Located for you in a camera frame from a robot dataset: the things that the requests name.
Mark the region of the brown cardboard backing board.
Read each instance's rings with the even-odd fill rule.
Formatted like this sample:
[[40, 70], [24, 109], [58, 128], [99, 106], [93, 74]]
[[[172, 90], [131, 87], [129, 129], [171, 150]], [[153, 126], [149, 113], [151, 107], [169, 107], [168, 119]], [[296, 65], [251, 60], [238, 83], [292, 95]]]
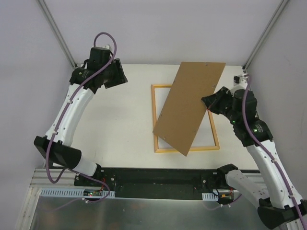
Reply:
[[224, 68], [223, 62], [182, 62], [153, 134], [187, 156], [207, 111], [201, 99], [214, 93]]

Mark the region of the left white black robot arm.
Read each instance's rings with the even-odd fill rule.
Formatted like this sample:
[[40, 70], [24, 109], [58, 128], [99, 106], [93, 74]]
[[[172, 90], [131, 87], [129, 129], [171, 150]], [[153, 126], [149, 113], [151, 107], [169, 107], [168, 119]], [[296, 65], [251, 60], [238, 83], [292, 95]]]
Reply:
[[90, 186], [100, 184], [101, 167], [71, 145], [81, 116], [97, 90], [128, 81], [120, 60], [112, 59], [112, 55], [109, 45], [91, 48], [89, 58], [72, 72], [65, 101], [52, 126], [43, 137], [37, 136], [34, 140], [45, 160], [84, 174]]

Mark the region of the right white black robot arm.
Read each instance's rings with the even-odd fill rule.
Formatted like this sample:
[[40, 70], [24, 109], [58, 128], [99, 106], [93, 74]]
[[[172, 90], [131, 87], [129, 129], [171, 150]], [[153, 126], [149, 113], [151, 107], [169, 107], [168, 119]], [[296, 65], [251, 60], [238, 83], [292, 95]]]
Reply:
[[235, 136], [252, 156], [266, 188], [247, 178], [232, 164], [218, 168], [216, 184], [221, 189], [236, 189], [256, 208], [262, 223], [269, 229], [300, 221], [296, 229], [306, 229], [304, 216], [307, 201], [296, 190], [278, 156], [268, 125], [257, 115], [257, 99], [249, 89], [248, 74], [234, 76], [231, 89], [202, 97], [207, 109], [224, 115], [233, 126]]

